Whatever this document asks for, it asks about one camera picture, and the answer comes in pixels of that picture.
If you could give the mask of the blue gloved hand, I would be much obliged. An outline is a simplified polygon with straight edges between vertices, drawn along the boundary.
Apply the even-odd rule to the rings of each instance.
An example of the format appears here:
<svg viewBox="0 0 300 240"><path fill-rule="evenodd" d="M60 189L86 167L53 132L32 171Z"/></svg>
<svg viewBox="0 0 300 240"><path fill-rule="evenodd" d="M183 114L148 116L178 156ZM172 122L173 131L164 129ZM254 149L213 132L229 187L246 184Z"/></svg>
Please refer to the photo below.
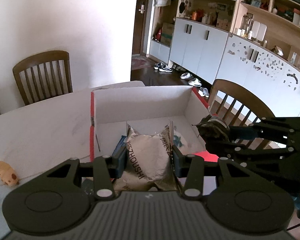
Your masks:
<svg viewBox="0 0 300 240"><path fill-rule="evenodd" d="M297 210L300 210L300 196L298 196L298 197L292 197L292 199L293 199L295 208Z"/></svg>

